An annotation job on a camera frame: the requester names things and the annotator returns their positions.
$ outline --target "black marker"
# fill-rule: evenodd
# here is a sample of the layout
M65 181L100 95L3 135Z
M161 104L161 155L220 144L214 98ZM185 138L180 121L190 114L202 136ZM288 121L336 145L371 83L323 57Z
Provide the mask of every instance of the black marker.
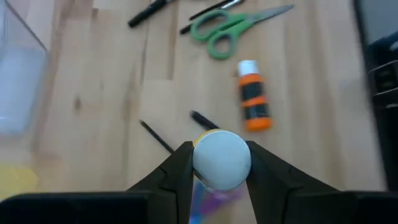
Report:
M140 12L138 15L134 16L129 21L129 27L133 28L138 25L140 22L148 19L151 15L155 14L155 12L161 10L167 3L173 0L156 0L154 3L149 5L146 9Z

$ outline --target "black device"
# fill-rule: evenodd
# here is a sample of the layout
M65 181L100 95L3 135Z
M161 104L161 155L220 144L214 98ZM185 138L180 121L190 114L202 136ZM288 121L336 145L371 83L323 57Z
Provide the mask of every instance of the black device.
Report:
M398 190L398 1L355 0L388 188Z
M157 11L161 10L164 6L167 5L172 0L156 0L152 4L150 4L146 9L140 12L138 15L134 16L129 21L129 27L133 28L140 24L142 21L148 19L151 15L155 14Z
M397 223L398 194L341 192L252 141L246 180L257 223ZM183 143L125 192L24 194L0 203L0 223L189 223L193 143Z

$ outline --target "wooden table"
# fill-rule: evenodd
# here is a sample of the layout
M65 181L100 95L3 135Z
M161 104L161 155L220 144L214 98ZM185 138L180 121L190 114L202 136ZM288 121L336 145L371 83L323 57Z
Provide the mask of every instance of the wooden table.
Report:
M229 60L178 35L213 0L180 0L131 30L149 1L76 0L64 16L60 55L37 116L29 153L39 190L124 190L197 138L197 110L339 189L382 190L376 130L348 0L247 0L233 12L294 4L247 31ZM258 60L275 125L243 130L236 66ZM212 223L254 223L248 195Z

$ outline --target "plastic bin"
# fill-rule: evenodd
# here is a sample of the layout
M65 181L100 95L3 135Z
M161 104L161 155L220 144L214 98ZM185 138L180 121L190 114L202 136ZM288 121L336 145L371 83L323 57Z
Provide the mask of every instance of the plastic bin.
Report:
M0 0L0 135L28 127L47 51L15 10Z

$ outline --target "yellow object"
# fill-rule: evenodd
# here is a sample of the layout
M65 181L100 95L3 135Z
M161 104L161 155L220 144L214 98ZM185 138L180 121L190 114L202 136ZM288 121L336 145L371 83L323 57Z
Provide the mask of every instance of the yellow object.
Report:
M33 171L26 167L0 164L0 200L34 191L38 180Z

